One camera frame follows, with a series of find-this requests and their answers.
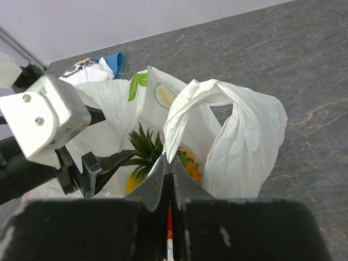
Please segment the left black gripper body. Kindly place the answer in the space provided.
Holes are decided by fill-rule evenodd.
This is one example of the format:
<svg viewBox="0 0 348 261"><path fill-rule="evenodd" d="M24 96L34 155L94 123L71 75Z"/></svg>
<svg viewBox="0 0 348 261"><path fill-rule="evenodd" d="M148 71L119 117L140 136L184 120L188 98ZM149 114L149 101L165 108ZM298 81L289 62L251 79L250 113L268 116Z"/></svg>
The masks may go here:
<svg viewBox="0 0 348 261"><path fill-rule="evenodd" d="M91 198L91 187L77 168L67 148L55 150L59 158L60 169L55 174L65 195L80 191L84 198Z"/></svg>

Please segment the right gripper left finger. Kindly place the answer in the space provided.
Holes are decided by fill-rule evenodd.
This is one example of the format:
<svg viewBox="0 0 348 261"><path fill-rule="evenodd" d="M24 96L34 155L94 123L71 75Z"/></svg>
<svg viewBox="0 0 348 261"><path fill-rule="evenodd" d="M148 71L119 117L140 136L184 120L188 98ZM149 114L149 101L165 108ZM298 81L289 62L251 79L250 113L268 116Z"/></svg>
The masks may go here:
<svg viewBox="0 0 348 261"><path fill-rule="evenodd" d="M121 198L28 201L1 235L1 260L163 260L169 165Z"/></svg>

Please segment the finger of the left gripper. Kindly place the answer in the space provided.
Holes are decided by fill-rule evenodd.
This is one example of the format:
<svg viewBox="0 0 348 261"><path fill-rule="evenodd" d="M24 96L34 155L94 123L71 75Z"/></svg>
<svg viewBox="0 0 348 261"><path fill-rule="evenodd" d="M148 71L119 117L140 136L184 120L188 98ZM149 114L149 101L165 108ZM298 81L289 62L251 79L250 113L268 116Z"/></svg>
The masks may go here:
<svg viewBox="0 0 348 261"><path fill-rule="evenodd" d="M133 158L133 150L124 150L108 157L98 157L92 152L82 156L81 192L84 197L97 195L114 173Z"/></svg>
<svg viewBox="0 0 348 261"><path fill-rule="evenodd" d="M82 124L83 128L105 121L103 111L87 105L82 106Z"/></svg>

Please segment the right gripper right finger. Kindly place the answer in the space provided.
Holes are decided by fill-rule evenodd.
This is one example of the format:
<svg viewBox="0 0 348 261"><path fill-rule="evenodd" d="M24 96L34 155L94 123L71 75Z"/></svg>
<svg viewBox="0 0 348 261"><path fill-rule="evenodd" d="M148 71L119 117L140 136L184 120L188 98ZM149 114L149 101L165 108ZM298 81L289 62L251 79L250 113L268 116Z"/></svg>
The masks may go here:
<svg viewBox="0 0 348 261"><path fill-rule="evenodd" d="M287 200L218 199L172 161L175 260L330 260L310 210Z"/></svg>

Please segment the red bell pepper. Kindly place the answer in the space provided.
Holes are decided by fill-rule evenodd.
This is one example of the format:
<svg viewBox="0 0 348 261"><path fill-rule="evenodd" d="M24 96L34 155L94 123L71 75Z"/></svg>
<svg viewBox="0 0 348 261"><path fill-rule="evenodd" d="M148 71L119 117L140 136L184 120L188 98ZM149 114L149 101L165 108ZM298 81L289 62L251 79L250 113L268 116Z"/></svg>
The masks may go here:
<svg viewBox="0 0 348 261"><path fill-rule="evenodd" d="M169 203L169 212L168 212L168 220L167 220L167 239L172 240L172 208Z"/></svg>

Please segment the white plastic bag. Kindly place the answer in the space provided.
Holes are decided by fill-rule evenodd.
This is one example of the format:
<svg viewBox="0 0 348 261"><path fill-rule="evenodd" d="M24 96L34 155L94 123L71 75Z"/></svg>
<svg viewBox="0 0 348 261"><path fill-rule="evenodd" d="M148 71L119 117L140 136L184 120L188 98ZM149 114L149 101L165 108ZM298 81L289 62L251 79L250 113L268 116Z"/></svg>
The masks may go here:
<svg viewBox="0 0 348 261"><path fill-rule="evenodd" d="M160 156L178 156L186 172L217 198L257 198L275 166L287 114L275 97L210 79L181 80L154 67L130 80L76 85L83 102L103 111L67 144L82 156L123 150L135 156L120 167L101 196L124 196L130 175L148 176Z"/></svg>

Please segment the yellow mango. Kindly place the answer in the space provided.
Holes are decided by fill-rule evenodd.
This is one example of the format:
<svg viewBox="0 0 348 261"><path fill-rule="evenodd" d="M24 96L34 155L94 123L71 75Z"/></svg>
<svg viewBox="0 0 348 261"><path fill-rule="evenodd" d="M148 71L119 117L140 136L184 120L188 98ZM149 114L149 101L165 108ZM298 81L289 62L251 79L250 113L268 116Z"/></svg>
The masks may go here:
<svg viewBox="0 0 348 261"><path fill-rule="evenodd" d="M126 182L125 195L129 195L146 179L146 176L137 177L136 174L130 175Z"/></svg>

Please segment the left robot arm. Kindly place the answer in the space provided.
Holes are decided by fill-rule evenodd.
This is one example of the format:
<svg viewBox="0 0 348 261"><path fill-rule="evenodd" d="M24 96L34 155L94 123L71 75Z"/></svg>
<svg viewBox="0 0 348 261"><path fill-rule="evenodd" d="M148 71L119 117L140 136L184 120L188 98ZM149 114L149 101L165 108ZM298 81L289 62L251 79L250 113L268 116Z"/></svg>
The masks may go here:
<svg viewBox="0 0 348 261"><path fill-rule="evenodd" d="M135 155L133 150L123 150L108 157L89 152L82 156L83 170L79 171L65 146L55 152L59 169L28 161L13 136L1 140L1 204L54 178L66 195L79 190L83 197L91 198L101 192L114 173Z"/></svg>

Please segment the white printed t-shirt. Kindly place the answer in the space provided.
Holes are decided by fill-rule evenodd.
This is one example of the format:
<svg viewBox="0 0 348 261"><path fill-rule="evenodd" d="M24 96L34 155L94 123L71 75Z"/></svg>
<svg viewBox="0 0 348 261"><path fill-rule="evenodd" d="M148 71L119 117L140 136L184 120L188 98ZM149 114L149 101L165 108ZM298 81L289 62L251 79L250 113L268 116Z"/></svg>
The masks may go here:
<svg viewBox="0 0 348 261"><path fill-rule="evenodd" d="M72 85L113 80L119 78L125 64L126 58L121 52L106 57L87 57L72 65L59 79Z"/></svg>

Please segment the left aluminium corner post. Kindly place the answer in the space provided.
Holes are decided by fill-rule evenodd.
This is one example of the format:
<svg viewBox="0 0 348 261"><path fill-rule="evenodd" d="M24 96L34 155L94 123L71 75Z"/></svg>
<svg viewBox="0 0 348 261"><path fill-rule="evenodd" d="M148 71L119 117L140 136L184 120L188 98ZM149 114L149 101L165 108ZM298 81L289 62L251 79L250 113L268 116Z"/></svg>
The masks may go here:
<svg viewBox="0 0 348 261"><path fill-rule="evenodd" d="M20 66L25 67L28 64L33 64L42 72L47 71L48 65L10 34L3 26L1 26L1 53L14 58Z"/></svg>

